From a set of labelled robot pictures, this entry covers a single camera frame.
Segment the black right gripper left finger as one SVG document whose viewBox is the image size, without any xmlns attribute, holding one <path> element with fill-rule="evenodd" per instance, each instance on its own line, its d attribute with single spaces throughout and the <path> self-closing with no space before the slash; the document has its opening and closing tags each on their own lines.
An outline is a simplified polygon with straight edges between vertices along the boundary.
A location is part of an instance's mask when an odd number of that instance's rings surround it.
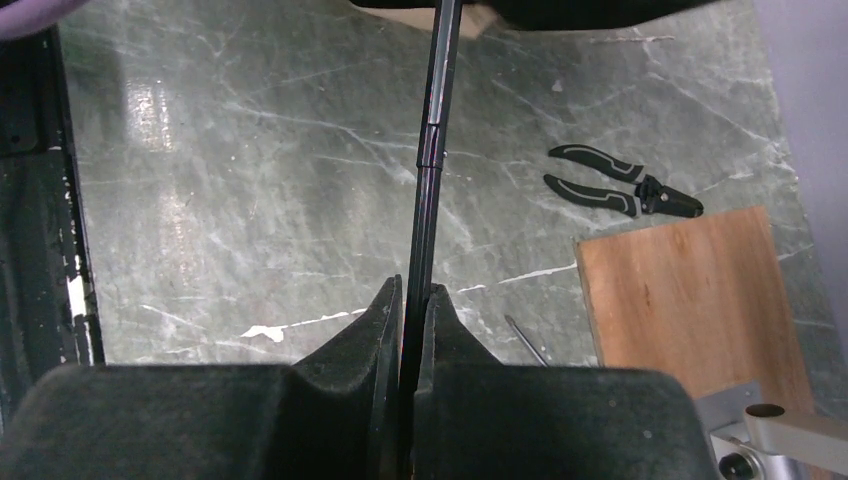
<svg viewBox="0 0 848 480">
<path fill-rule="evenodd" d="M 63 366 L 1 441 L 5 479 L 395 479 L 402 281 L 292 365 Z"/>
</svg>

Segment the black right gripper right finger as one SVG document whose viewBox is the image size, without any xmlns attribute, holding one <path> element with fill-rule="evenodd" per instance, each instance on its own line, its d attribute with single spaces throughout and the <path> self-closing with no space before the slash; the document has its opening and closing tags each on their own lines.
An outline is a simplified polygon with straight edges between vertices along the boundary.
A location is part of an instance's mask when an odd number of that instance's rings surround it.
<svg viewBox="0 0 848 480">
<path fill-rule="evenodd" d="M 712 479 L 694 404 L 653 370 L 507 365 L 430 295 L 414 397 L 417 479 Z"/>
</svg>

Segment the beige folding umbrella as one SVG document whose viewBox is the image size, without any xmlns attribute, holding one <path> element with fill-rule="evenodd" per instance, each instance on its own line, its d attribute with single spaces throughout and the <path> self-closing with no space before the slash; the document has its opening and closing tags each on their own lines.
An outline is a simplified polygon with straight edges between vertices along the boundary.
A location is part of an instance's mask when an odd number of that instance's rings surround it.
<svg viewBox="0 0 848 480">
<path fill-rule="evenodd" d="M 399 390 L 415 391 L 421 374 L 424 314 L 431 289 L 441 176 L 464 1 L 434 1 L 428 75 L 416 158 L 416 206 Z M 511 26 L 527 31 L 615 30 L 699 7 L 697 1 L 481 1 Z"/>
</svg>

